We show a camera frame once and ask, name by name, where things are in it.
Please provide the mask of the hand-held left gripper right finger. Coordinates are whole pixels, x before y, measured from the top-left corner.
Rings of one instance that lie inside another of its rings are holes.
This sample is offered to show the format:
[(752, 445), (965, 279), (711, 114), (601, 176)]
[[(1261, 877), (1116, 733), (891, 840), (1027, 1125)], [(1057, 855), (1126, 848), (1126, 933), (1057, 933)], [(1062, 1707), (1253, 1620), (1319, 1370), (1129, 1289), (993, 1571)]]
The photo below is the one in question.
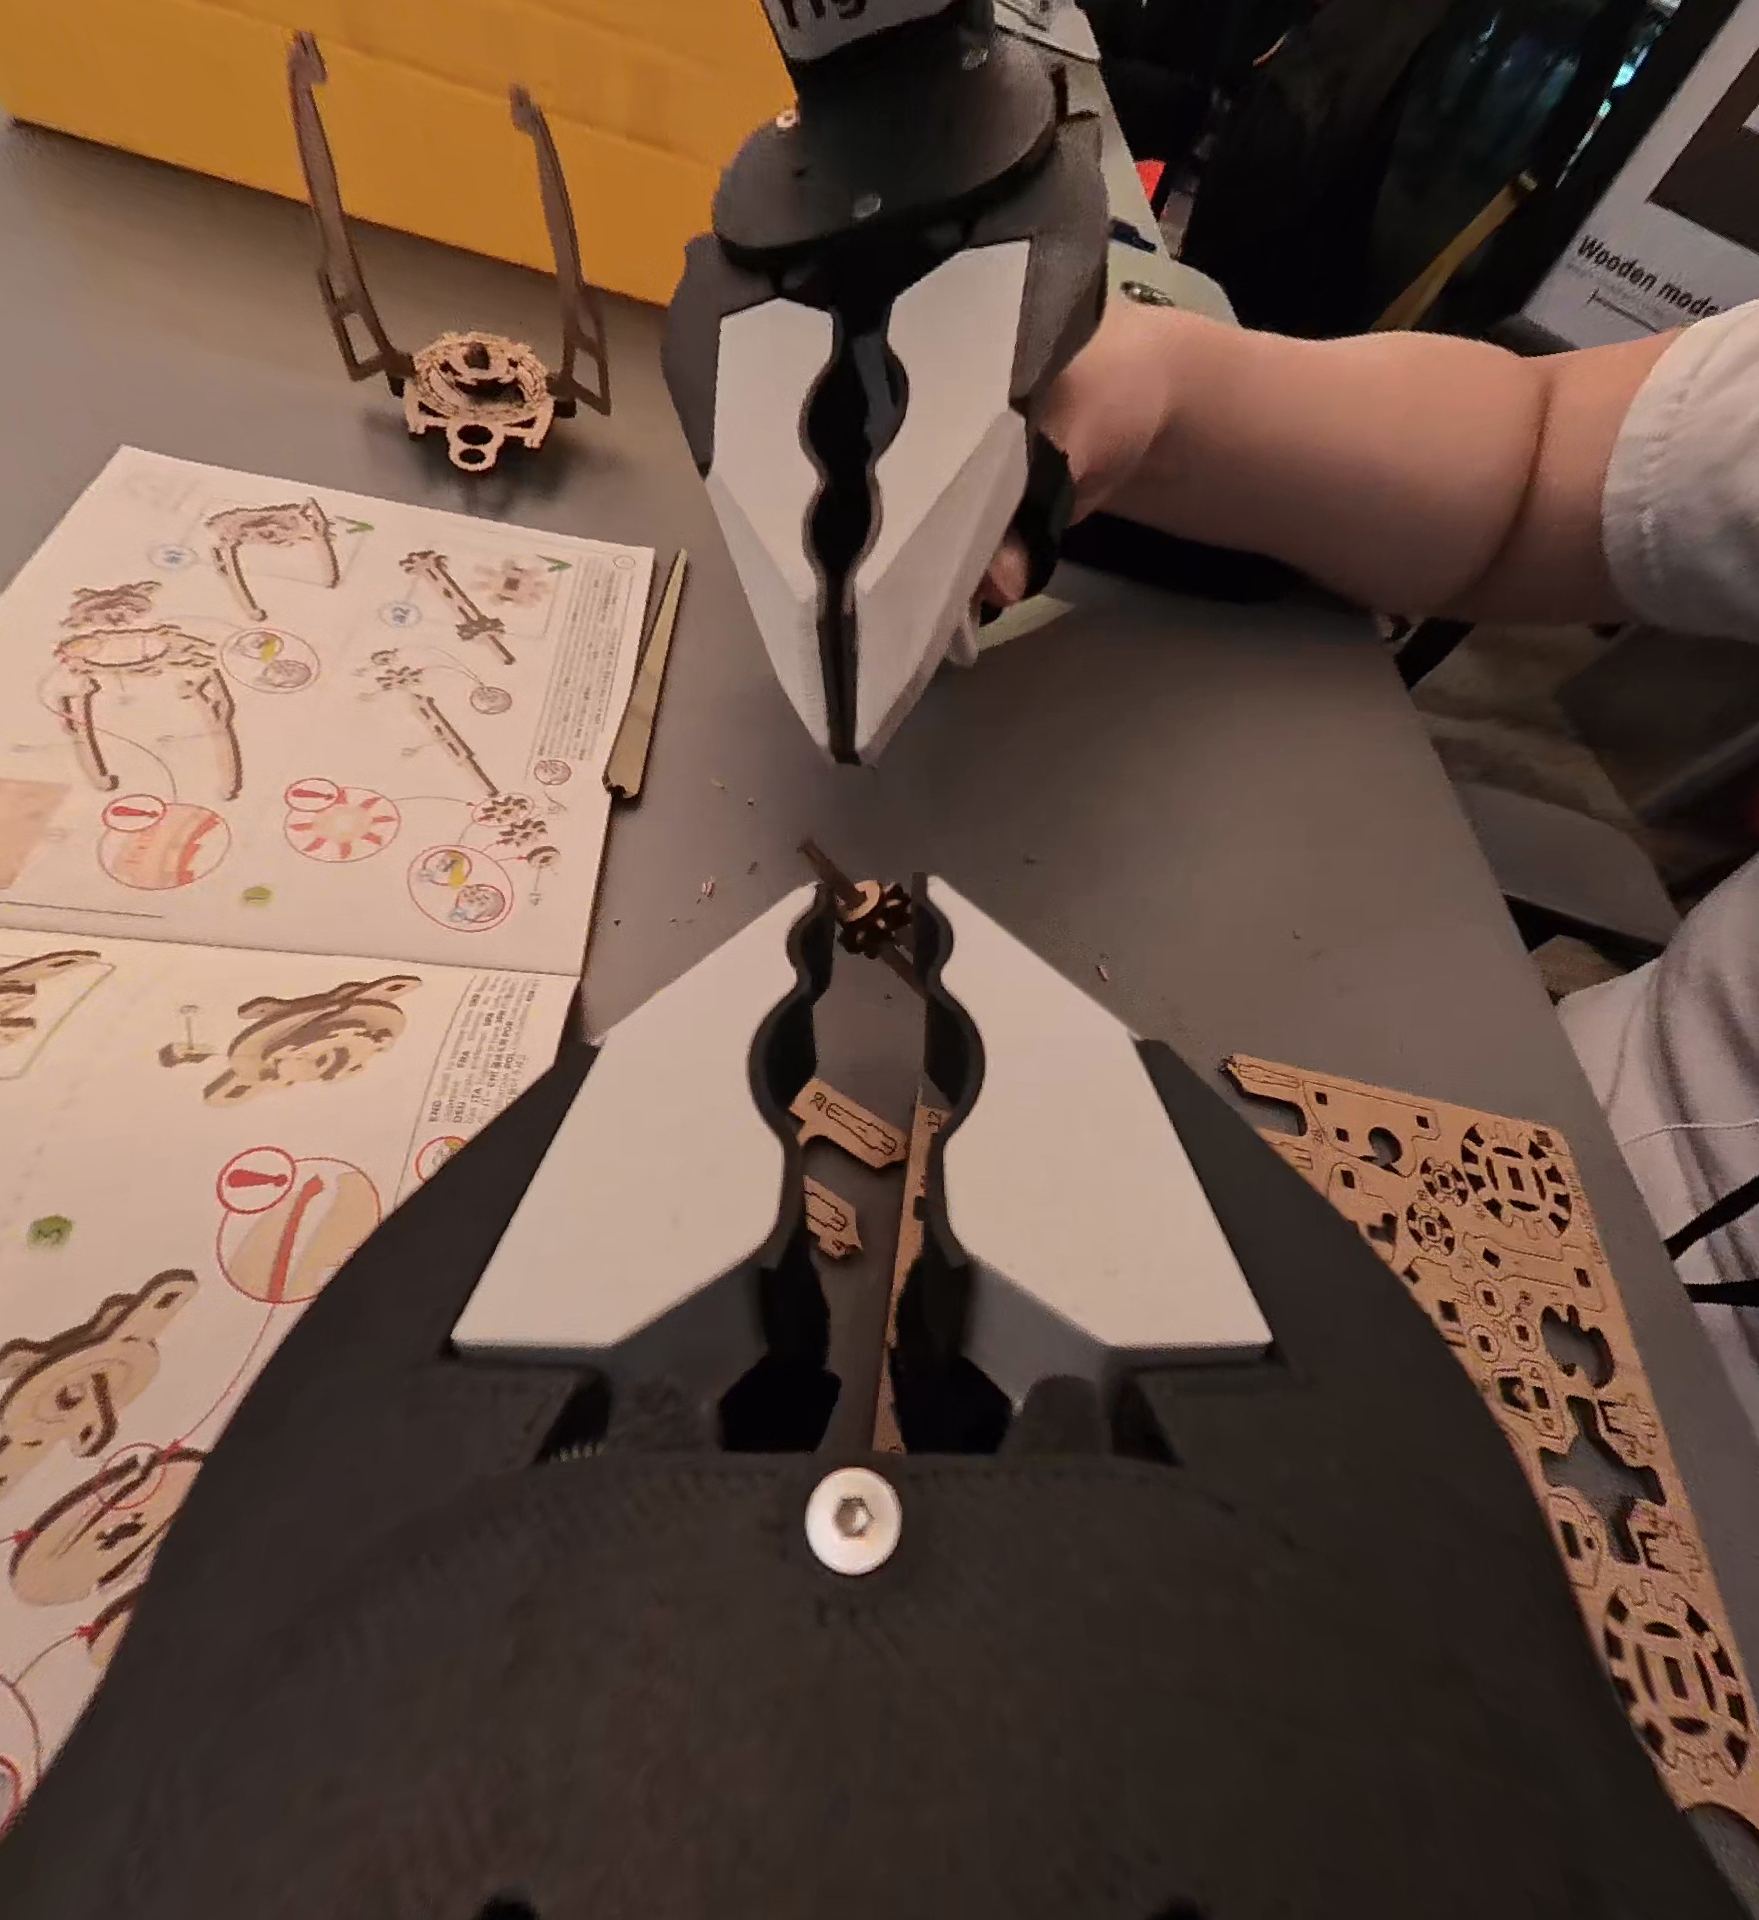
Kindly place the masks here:
[(1131, 1026), (948, 879), (912, 886), (923, 1149), (912, 1451), (998, 1451), (1035, 1392), (1109, 1412), (1163, 1369), (1252, 1366), (1273, 1327)]

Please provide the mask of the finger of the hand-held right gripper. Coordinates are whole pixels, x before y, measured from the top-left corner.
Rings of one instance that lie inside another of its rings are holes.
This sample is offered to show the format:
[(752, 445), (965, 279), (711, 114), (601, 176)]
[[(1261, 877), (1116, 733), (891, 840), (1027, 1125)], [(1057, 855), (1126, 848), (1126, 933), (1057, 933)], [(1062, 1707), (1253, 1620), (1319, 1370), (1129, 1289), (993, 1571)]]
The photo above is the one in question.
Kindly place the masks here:
[(883, 757), (948, 657), (1027, 491), (1011, 375), (1028, 257), (1024, 237), (961, 252), (892, 301), (906, 409), (875, 464), (876, 532), (851, 572), (859, 763)]
[(867, 473), (847, 447), (821, 458), (808, 441), (819, 396), (830, 416), (851, 399), (851, 424), (864, 424), (862, 375), (841, 365), (841, 345), (819, 307), (722, 318), (707, 495), (781, 691), (825, 757), (862, 760), (854, 579)]

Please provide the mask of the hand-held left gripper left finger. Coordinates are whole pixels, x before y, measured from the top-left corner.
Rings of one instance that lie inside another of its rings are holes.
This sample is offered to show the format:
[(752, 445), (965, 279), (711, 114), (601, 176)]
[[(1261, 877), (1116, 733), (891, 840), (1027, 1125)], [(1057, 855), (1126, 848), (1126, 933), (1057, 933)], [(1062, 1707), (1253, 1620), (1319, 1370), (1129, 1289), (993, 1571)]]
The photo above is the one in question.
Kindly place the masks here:
[(665, 1396), (728, 1451), (817, 1451), (841, 1399), (796, 1097), (838, 915), (821, 883), (614, 1023), (452, 1324), (464, 1361)]

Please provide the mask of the wooden axle with gears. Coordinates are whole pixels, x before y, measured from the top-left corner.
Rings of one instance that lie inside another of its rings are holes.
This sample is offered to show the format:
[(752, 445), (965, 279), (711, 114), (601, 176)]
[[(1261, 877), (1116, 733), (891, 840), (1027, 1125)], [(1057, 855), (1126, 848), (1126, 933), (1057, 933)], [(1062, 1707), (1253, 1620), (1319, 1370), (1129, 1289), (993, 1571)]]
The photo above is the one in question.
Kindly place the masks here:
[(799, 855), (813, 868), (836, 903), (841, 946), (887, 966), (914, 993), (923, 993), (912, 942), (912, 895), (900, 883), (851, 879), (812, 836), (799, 842)]

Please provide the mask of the person's right forearm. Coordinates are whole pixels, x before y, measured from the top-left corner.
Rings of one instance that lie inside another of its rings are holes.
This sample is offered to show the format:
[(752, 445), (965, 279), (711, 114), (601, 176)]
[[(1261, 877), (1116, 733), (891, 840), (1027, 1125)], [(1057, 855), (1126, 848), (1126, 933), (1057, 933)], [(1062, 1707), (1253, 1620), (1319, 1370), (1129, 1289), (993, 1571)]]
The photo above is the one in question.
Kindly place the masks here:
[(1440, 335), (1193, 326), (1133, 490), (1168, 532), (1281, 559), (1374, 613), (1623, 619), (1606, 473), (1675, 343), (1515, 356)]

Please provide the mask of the laser-cut wooden parts sheet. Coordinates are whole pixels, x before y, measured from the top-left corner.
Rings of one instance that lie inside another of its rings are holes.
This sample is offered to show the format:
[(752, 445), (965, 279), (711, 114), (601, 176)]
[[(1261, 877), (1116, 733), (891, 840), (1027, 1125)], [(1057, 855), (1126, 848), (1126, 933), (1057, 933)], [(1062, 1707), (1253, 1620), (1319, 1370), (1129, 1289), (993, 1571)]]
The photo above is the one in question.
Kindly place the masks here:
[(1759, 1909), (1759, 1702), (1569, 1141), (1236, 1052), (1258, 1129), (1463, 1366), (1665, 1791)]

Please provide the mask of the person's right hand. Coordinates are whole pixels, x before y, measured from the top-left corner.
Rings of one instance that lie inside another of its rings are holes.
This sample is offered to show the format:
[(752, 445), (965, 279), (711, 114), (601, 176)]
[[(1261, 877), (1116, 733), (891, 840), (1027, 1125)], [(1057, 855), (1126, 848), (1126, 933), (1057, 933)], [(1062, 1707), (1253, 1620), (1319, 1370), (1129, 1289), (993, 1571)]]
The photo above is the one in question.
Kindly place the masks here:
[(1188, 318), (1175, 307), (1117, 299), (1041, 398), (1035, 422), (1069, 469), (1069, 525), (1099, 513), (1152, 453)]

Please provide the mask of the narrow wooden strip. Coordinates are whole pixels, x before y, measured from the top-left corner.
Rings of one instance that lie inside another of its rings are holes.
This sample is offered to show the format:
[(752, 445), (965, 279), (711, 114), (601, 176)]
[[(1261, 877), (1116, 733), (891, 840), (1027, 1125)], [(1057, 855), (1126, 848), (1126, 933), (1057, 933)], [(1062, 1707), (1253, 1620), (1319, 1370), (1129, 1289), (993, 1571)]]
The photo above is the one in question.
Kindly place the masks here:
[(887, 1318), (883, 1332), (883, 1366), (875, 1395), (875, 1451), (900, 1455), (906, 1441), (896, 1414), (896, 1344), (898, 1344), (898, 1307), (904, 1289), (912, 1278), (912, 1268), (923, 1246), (923, 1193), (930, 1182), (931, 1146), (936, 1142), (948, 1119), (948, 1110), (931, 1097), (930, 1085), (921, 1084), (912, 1114), (908, 1154), (904, 1167), (904, 1204), (896, 1233), (896, 1257), (887, 1295)]

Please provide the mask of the thin wooden stick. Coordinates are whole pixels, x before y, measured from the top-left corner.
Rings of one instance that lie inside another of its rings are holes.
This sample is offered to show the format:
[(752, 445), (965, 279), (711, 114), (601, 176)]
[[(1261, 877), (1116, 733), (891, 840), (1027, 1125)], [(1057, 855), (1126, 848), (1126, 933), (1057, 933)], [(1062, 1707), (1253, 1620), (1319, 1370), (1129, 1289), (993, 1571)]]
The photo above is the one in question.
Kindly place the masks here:
[(652, 627), (645, 636), (642, 655), (637, 658), (637, 678), (629, 692), (624, 723), (614, 733), (614, 743), (604, 767), (607, 796), (620, 802), (638, 801), (645, 791), (645, 771), (652, 753), (652, 734), (656, 728), (656, 708), (662, 699), (665, 673), (673, 651), (679, 627), (679, 610), (686, 590), (688, 552), (679, 552), (665, 579)]

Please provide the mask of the wooden disc assembly with arms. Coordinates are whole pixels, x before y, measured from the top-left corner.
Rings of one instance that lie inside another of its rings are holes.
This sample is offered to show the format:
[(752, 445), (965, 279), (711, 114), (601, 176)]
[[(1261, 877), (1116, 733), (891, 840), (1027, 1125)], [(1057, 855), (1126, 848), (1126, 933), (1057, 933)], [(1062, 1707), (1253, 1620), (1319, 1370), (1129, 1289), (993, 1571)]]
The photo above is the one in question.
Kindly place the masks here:
[(351, 379), (384, 379), (402, 403), (412, 437), (443, 433), (451, 464), (489, 471), (507, 445), (539, 449), (557, 418), (578, 409), (613, 413), (601, 304), (584, 279), (573, 199), (556, 138), (533, 93), (511, 88), (511, 117), (533, 150), (542, 214), (552, 243), (563, 312), (563, 350), (546, 365), (528, 345), (482, 330), (438, 335), (415, 354), (395, 348), (370, 299), (363, 267), (340, 202), (336, 155), (316, 88), (328, 63), (316, 36), (296, 31), (289, 59), (296, 151), (316, 227), (316, 290)]

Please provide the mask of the yellow box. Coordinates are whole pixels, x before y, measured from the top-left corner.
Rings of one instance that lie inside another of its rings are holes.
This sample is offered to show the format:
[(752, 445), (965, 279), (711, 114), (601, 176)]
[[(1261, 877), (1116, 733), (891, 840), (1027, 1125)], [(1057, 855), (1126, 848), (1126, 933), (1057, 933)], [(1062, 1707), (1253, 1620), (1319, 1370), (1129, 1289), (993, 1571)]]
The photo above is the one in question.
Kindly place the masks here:
[(349, 214), (546, 270), (523, 87), (549, 122), (584, 278), (662, 307), (722, 167), (794, 104), (754, 3), (0, 3), (11, 117), (307, 197), (289, 55), (316, 36), (316, 104)]

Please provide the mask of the illustrated instruction booklet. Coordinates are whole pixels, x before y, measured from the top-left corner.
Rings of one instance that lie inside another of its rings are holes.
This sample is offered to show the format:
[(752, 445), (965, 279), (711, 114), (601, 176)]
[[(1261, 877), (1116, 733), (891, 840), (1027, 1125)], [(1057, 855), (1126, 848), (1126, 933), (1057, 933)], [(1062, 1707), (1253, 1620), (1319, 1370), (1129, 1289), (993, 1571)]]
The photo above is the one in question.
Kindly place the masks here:
[(0, 594), (0, 1842), (266, 1357), (556, 1065), (652, 571), (124, 447)]

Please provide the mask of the black white pattern poster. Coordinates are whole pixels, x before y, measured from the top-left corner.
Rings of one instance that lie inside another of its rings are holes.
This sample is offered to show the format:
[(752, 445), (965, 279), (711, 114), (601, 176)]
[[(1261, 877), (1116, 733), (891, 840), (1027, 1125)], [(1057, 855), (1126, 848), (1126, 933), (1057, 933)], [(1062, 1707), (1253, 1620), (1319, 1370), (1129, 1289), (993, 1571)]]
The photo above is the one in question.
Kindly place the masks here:
[(1515, 317), (1593, 348), (1759, 301), (1759, 3), (1733, 4)]

